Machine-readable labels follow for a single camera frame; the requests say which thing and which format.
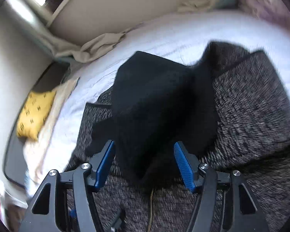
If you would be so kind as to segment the black grey knit zip jacket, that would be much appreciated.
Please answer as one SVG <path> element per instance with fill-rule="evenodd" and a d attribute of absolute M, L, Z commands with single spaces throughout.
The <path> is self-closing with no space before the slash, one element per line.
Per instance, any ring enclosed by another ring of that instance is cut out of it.
<path fill-rule="evenodd" d="M 237 169 L 270 231 L 290 231 L 290 101 L 262 51 L 212 42 L 193 66 L 136 52 L 115 83 L 85 106 L 66 170 L 99 153 L 116 156 L 93 194 L 100 227 L 124 210 L 123 231 L 183 231 L 197 199 L 185 186 L 173 147 L 215 170 Z"/>

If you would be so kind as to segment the yellow patterned cushion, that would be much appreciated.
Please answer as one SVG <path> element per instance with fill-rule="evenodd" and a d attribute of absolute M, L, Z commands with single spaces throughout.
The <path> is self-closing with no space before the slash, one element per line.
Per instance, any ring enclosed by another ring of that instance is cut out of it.
<path fill-rule="evenodd" d="M 18 116 L 16 134 L 19 138 L 26 137 L 37 140 L 38 134 L 52 108 L 56 91 L 37 93 L 31 91 Z"/>

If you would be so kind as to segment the dark bed headboard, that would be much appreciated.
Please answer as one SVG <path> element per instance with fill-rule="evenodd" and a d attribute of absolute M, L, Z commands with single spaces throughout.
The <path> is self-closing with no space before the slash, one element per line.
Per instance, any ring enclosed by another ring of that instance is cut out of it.
<path fill-rule="evenodd" d="M 68 64 L 52 62 L 44 70 L 29 92 L 44 93 L 53 90 L 56 86 L 60 85 L 67 71 Z M 22 189 L 25 189 L 25 177 L 28 167 L 23 155 L 23 147 L 26 143 L 27 136 L 21 114 L 28 115 L 28 110 L 25 107 L 27 100 L 28 97 L 26 96 L 17 113 L 3 159 L 4 176 L 9 182 Z"/>

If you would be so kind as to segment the white dotted bed quilt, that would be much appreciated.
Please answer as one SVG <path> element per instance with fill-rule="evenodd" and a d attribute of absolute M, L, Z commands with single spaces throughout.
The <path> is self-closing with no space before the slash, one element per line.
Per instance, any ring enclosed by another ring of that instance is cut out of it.
<path fill-rule="evenodd" d="M 41 177 L 51 169 L 65 169 L 76 147 L 86 103 L 96 102 L 112 86 L 118 68 L 136 51 L 191 66 L 211 41 L 237 44 L 249 51 L 264 50 L 290 98 L 290 30 L 235 10 L 169 14 L 146 21 L 101 58 L 71 64 L 67 78 L 77 81 L 77 85 L 62 105 L 47 142 Z"/>

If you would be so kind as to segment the left beige green curtain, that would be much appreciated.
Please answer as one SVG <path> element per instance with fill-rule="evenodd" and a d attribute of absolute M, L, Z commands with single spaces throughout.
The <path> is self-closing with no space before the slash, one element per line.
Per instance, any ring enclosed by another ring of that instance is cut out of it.
<path fill-rule="evenodd" d="M 124 31 L 117 34 L 102 34 L 82 46 L 78 46 L 53 35 L 24 2 L 6 0 L 6 8 L 21 30 L 57 60 L 73 59 L 79 63 L 92 62 L 113 50 L 127 33 Z"/>

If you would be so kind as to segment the purple floral folded quilt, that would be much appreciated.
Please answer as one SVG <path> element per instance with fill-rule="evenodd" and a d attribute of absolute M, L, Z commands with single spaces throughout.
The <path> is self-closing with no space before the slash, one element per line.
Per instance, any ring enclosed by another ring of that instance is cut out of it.
<path fill-rule="evenodd" d="M 290 30 L 290 11 L 282 0 L 238 0 L 238 8 Z"/>

